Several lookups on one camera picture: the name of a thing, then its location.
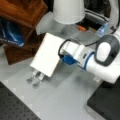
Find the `floor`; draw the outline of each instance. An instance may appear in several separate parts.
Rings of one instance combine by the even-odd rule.
[[[59,63],[52,78],[45,78],[38,87],[27,83],[32,74],[32,58],[9,66],[3,47],[0,48],[0,80],[42,120],[104,120],[86,103],[98,83],[93,75],[76,65]]]

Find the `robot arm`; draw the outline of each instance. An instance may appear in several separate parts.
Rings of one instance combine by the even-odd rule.
[[[67,41],[61,46],[60,51],[64,55],[61,59],[68,64],[73,59],[82,69],[114,84],[120,76],[119,33],[120,29],[114,35],[100,38],[95,50],[73,41]]]

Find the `white cylinder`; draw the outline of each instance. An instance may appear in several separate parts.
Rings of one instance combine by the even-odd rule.
[[[85,17],[83,0],[54,0],[54,19],[62,24],[74,24]]]
[[[109,0],[109,1],[111,5],[111,14],[110,14],[109,24],[116,27],[118,23],[118,16],[119,16],[118,0]]]
[[[92,56],[87,64],[87,71],[101,78],[102,80],[114,84],[120,76],[120,52],[109,66],[98,64]]]

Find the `black object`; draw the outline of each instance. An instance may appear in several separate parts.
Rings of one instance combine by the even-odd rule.
[[[58,50],[58,56],[62,59],[63,57],[64,57],[64,55],[62,55],[61,53],[60,53],[60,51],[61,51],[61,48],[64,46],[64,44],[66,43],[66,42],[70,42],[71,40],[70,39],[67,39],[67,40],[65,40],[61,45],[60,45],[60,48],[59,48],[59,50]]]
[[[109,53],[107,59],[104,62],[102,62],[102,61],[100,61],[100,60],[97,59],[98,49],[99,49],[99,46],[102,43],[108,43],[111,46],[110,53]],[[116,58],[119,50],[120,50],[120,44],[119,44],[117,38],[114,37],[113,35],[105,35],[102,38],[100,38],[100,40],[98,40],[98,42],[96,44],[96,48],[95,48],[95,51],[96,51],[95,52],[95,61],[97,63],[99,63],[100,65],[108,66]]]
[[[77,25],[85,27],[87,30],[89,30],[90,27],[95,30],[98,30],[103,24],[104,24],[103,21],[87,14],[82,21],[77,23]]]
[[[91,13],[91,14],[93,14],[93,15],[95,15],[95,16],[98,16],[98,17],[102,18],[104,21],[109,22],[105,17],[103,17],[103,16],[101,16],[101,15],[99,15],[99,14],[96,14],[96,13],[91,12],[91,11],[88,11],[88,10],[86,10],[85,12],[86,12],[86,13]]]
[[[104,0],[104,16],[109,18],[110,12],[111,12],[110,1]]]
[[[85,7],[97,13],[102,13],[104,10],[104,0],[84,0]]]
[[[40,119],[0,82],[0,120]]]
[[[48,6],[48,11],[53,11],[53,3],[54,3],[54,0],[44,0],[45,3],[47,4]]]
[[[103,82],[87,105],[106,120],[120,120],[120,77],[114,85]]]

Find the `white box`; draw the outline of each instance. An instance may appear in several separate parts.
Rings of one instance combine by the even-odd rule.
[[[30,66],[51,77],[60,60],[58,50],[63,41],[62,38],[46,33]]]

